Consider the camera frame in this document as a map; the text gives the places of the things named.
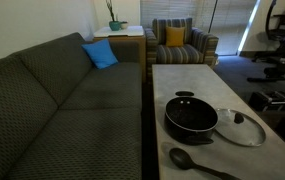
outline serving spoon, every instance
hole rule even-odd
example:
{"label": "serving spoon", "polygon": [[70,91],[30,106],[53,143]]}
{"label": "serving spoon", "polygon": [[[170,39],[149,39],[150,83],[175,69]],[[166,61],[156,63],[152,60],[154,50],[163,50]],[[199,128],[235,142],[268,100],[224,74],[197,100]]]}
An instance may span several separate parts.
{"label": "serving spoon", "polygon": [[172,148],[169,152],[170,158],[173,163],[180,169],[188,170],[188,169],[198,169],[204,171],[206,173],[212,174],[216,177],[225,180],[239,180],[239,178],[234,177],[225,172],[219,172],[214,169],[210,169],[201,165],[194,163],[190,157],[190,155],[180,148]]}

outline marble table top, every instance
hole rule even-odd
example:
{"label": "marble table top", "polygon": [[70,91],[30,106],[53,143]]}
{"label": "marble table top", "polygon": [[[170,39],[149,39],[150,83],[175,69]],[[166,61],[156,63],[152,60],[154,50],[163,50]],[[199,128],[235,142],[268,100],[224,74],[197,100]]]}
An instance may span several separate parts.
{"label": "marble table top", "polygon": [[[285,142],[210,67],[153,65],[153,88],[160,179],[218,179],[198,170],[178,169],[168,154],[173,147],[184,149],[200,165],[240,179],[285,179]],[[259,147],[243,147],[216,133],[209,145],[188,146],[175,141],[165,131],[164,117],[166,104],[177,91],[191,91],[215,109],[233,109],[250,116],[263,127],[265,142]]]}

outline pan lid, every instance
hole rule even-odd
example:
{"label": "pan lid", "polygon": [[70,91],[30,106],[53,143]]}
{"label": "pan lid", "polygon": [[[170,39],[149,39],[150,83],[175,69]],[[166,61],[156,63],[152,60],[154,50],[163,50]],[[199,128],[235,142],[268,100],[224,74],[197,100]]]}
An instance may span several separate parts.
{"label": "pan lid", "polygon": [[218,134],[241,146],[260,146],[266,139],[264,129],[251,117],[231,109],[216,109]]}

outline armchair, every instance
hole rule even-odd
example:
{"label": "armchair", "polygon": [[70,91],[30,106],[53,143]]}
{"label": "armchair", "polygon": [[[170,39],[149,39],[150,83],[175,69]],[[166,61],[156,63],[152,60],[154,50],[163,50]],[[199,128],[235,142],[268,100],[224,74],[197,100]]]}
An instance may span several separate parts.
{"label": "armchair", "polygon": [[[184,27],[183,46],[166,46],[166,27]],[[218,38],[192,27],[192,18],[154,19],[145,28],[147,80],[152,82],[153,64],[216,64]]]}

